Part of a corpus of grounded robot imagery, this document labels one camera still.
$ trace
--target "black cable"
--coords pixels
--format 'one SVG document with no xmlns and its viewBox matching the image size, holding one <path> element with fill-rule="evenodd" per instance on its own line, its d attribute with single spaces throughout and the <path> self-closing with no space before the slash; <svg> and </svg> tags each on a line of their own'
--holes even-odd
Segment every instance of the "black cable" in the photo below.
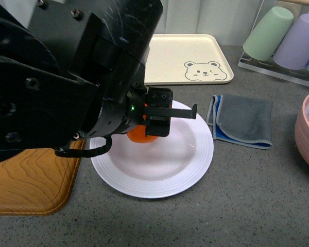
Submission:
<svg viewBox="0 0 309 247">
<path fill-rule="evenodd" d="M 79 149 L 67 149 L 64 151 L 55 150 L 55 155 L 64 158 L 91 158 L 95 156 L 99 156 L 109 152 L 112 147 L 112 138 L 104 137 L 106 140 L 106 144 L 102 147 L 88 149 L 88 150 L 79 150 Z"/>
</svg>

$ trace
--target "folded towel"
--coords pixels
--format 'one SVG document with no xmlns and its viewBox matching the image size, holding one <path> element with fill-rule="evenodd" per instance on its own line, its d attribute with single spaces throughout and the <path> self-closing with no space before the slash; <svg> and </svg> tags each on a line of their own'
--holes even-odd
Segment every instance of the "folded towel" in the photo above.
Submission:
<svg viewBox="0 0 309 247">
<path fill-rule="evenodd" d="M 269 149 L 272 102 L 234 95 L 214 95 L 207 114 L 213 138 L 252 148 Z"/>
</svg>

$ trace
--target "wooden tray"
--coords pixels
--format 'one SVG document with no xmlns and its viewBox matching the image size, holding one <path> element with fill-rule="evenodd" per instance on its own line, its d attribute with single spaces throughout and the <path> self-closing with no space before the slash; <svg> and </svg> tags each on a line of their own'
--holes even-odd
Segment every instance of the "wooden tray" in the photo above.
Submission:
<svg viewBox="0 0 309 247">
<path fill-rule="evenodd" d="M 71 148 L 83 149 L 85 141 Z M 0 215 L 45 216 L 68 201 L 80 158 L 61 158 L 53 149 L 29 149 L 0 163 Z"/>
</svg>

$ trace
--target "gray countertop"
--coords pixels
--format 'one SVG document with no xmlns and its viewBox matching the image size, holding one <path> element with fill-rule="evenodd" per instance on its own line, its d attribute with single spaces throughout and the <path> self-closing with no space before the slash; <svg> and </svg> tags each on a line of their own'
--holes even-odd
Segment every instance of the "gray countertop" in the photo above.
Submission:
<svg viewBox="0 0 309 247">
<path fill-rule="evenodd" d="M 309 88 L 237 66 L 241 47 L 222 50 L 234 71 L 226 85 L 170 86 L 174 100 L 198 104 L 235 94 L 273 101 L 273 147 L 214 141 L 204 177 L 165 199 L 124 195 L 81 161 L 68 203 L 47 217 L 1 217 L 0 246 L 309 246 L 309 166 L 294 125 Z"/>
</svg>

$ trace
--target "bear face print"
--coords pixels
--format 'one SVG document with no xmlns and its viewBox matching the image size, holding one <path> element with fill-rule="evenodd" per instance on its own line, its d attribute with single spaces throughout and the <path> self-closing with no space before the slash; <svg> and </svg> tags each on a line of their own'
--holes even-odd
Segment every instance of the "bear face print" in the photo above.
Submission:
<svg viewBox="0 0 309 247">
<path fill-rule="evenodd" d="M 184 66 L 187 68 L 185 77 L 190 81 L 223 81 L 228 77 L 218 62 L 186 62 Z"/>
</svg>

